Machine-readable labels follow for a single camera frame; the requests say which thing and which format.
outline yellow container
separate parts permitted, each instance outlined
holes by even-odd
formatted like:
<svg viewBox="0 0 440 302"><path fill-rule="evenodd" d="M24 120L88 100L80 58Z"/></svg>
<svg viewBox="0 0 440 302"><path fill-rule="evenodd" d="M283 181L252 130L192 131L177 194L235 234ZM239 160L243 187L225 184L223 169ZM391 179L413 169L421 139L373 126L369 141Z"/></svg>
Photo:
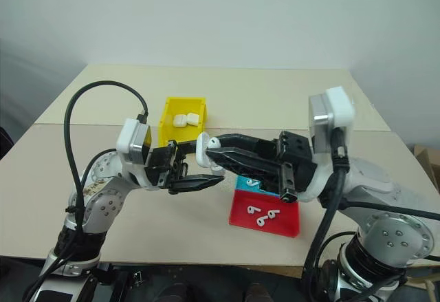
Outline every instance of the yellow container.
<svg viewBox="0 0 440 302"><path fill-rule="evenodd" d="M186 125L184 128L173 126L174 116L188 113L199 114L199 125ZM159 146L166 146L169 140L186 142L197 139L198 135L204 131L205 121L205 98L168 97L159 122Z"/></svg>

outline wire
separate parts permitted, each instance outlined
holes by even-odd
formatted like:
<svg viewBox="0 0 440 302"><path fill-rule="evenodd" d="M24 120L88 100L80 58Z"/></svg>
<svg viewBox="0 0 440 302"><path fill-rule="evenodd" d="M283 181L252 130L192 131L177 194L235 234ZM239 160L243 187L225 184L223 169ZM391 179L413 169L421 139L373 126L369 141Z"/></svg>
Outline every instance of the wire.
<svg viewBox="0 0 440 302"><path fill-rule="evenodd" d="M371 295L374 295L378 290L380 290L382 287L389 285L395 280L399 280L401 276L398 274L392 277L389 277L387 279L384 279L382 281L378 281L377 283L374 283L369 289L363 291L362 293L359 293L358 295L352 297L349 300L342 301L342 299L338 299L336 302L362 302L365 301L365 299L368 299Z"/></svg>
<svg viewBox="0 0 440 302"><path fill-rule="evenodd" d="M84 195L83 189L81 188L81 181L78 174L78 169L76 167L74 153L72 151L72 142L70 139L70 118L72 116L72 111L74 109L74 105L76 101L81 97L83 93L94 88L99 87L101 85L113 85L116 87L121 87L130 91L134 94L137 99L142 103L142 107L144 108L143 116L146 119L148 116L148 107L146 105L145 99L133 88L128 85L115 82L113 80L100 80L98 82L93 82L84 87L80 88L70 99L69 104L67 105L65 116L64 116L64 145L66 148L67 161L69 162L69 167L71 174L74 179L75 189L76 189L76 211L75 211L75 222L76 222L76 230L80 235L83 234L83 218L84 218Z"/></svg>
<svg viewBox="0 0 440 302"><path fill-rule="evenodd" d="M53 271L58 269L59 267L66 264L69 259L75 254L75 251L72 251L67 257L65 254L67 251L73 246L73 243L75 242L76 235L78 234L78 231L75 232L73 237L69 240L69 242L66 244L66 247L60 252L59 256L55 259L55 261L46 269L46 271L41 274L38 279L30 285L25 292L23 293L23 302L29 302L30 299L34 296L35 292L40 288L40 286L43 284L43 282L50 276Z"/></svg>
<svg viewBox="0 0 440 302"><path fill-rule="evenodd" d="M347 208L360 207L360 208L377 209L379 211L390 211L392 213L405 214L405 215L423 217L423 218L440 221L440 214L430 213L429 211L418 211L416 209L394 207L394 206L388 206L386 204L374 204L371 202L357 202L357 201L344 200L342 204Z"/></svg>
<svg viewBox="0 0 440 302"><path fill-rule="evenodd" d="M315 237L310 245L309 252L305 259L302 279L303 287L311 301L315 301L311 293L311 285L314 277L314 265L316 261L316 256L324 241L325 235L327 234L331 221L338 210L340 200L342 199L342 192L344 189L344 181L346 176L346 171L344 169L339 169L335 172L336 174L336 187L333 192L332 198L329 201L327 210L325 211L324 217L316 231Z"/></svg>
<svg viewBox="0 0 440 302"><path fill-rule="evenodd" d="M106 149L102 152L99 152L98 154L96 154L89 162L89 164L87 165L86 169L84 170L84 173L82 175L82 179L81 179L81 190L83 190L85 188L85 182L87 181L87 176L89 175L89 172L92 168L92 166L95 164L96 160L98 158L100 158L101 156L103 156L104 154L107 153L111 153L111 152L116 152L116 149Z"/></svg>
<svg viewBox="0 0 440 302"><path fill-rule="evenodd" d="M336 238L343 237L345 235L355 235L355 234L356 234L355 231L339 232L339 233L336 233L335 235L332 235L330 238L328 238L326 241L324 241L324 243L322 244L321 248L319 249L318 254L316 255L315 270L318 269L318 267L319 267L319 260L321 258L321 255L324 252L324 249L327 247L327 245L330 244L330 242L332 242Z"/></svg>

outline white object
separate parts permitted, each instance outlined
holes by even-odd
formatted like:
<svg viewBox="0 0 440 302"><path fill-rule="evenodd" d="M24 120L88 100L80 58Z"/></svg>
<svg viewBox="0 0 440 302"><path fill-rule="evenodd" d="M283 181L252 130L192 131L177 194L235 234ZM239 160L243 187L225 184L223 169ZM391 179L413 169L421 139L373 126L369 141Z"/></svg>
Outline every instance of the white object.
<svg viewBox="0 0 440 302"><path fill-rule="evenodd" d="M260 184L259 180L251 180L251 179L246 180L246 185L248 185L249 187L253 187L258 184Z"/></svg>
<svg viewBox="0 0 440 302"><path fill-rule="evenodd" d="M279 214L280 211L278 209L273 209L271 211L267 212L267 216L269 216L270 219L275 218L276 214Z"/></svg>
<svg viewBox="0 0 440 302"><path fill-rule="evenodd" d="M209 139L208 148L209 149L218 149L221 147L220 140L217 137L212 137Z"/></svg>
<svg viewBox="0 0 440 302"><path fill-rule="evenodd" d="M255 212L261 212L261 209L260 208L257 208L257 207L254 207L254 206L248 206L248 208L247 208L247 213L248 214L253 214L253 213L255 213Z"/></svg>
<svg viewBox="0 0 440 302"><path fill-rule="evenodd" d="M187 122L188 120L185 114L177 114L176 116L174 116L173 126L175 126L176 128L184 128L186 127Z"/></svg>
<svg viewBox="0 0 440 302"><path fill-rule="evenodd" d="M257 225L258 226L264 226L264 224L265 224L265 220L266 219L268 219L269 218L269 216L261 216L261 217L259 217L259 218L257 218L256 219L256 223L257 223Z"/></svg>
<svg viewBox="0 0 440 302"><path fill-rule="evenodd" d="M333 127L345 130L345 143L348 146L355 120L355 109L343 87L332 87L325 90L329 100L330 112L333 114Z"/></svg>
<svg viewBox="0 0 440 302"><path fill-rule="evenodd" d="M208 148L209 135L206 132L202 132L197 137L197 143L195 147L195 159L199 166L203 168L209 168L211 166L211 161L206 155L205 151Z"/></svg>
<svg viewBox="0 0 440 302"><path fill-rule="evenodd" d="M186 114L186 122L189 125L199 125L199 114L188 113Z"/></svg>
<svg viewBox="0 0 440 302"><path fill-rule="evenodd" d="M211 165L211 173L216 176L224 176L226 170L222 166L217 166L214 162Z"/></svg>

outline red container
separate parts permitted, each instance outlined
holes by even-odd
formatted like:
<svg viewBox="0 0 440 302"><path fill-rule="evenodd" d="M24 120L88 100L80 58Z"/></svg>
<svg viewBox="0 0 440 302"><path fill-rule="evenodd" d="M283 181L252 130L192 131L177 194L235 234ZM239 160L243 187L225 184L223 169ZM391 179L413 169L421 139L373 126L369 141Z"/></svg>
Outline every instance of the red container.
<svg viewBox="0 0 440 302"><path fill-rule="evenodd" d="M249 214L248 206L259 208L261 212ZM264 219L264 226L259 226L257 219L266 216L270 210L279 210L280 213L273 219ZM277 196L235 190L229 224L293 238L300 232L299 205L298 202L281 202Z"/></svg>

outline floor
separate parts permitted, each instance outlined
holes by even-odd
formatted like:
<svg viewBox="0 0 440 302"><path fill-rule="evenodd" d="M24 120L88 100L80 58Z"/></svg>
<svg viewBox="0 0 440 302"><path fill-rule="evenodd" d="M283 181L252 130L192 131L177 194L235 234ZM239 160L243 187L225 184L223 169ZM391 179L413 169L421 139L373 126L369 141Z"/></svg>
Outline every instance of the floor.
<svg viewBox="0 0 440 302"><path fill-rule="evenodd" d="M0 301L21 301L24 289L38 276L37 265L23 263L18 259L3 259L2 264L9 268L0 278ZM275 302L306 301L300 293L297 279L238 268L233 266L124 266L130 272L142 271L145 282L133 287L125 299L126 302L153 301L168 285L184 282L195 288L197 302L242 302L243 291L250 283L262 283ZM412 275L425 275L432 270L412 270ZM99 285L93 302L108 302L112 295L112 286ZM423 290L402 287L392 296L391 302L418 301L429 302Z"/></svg>

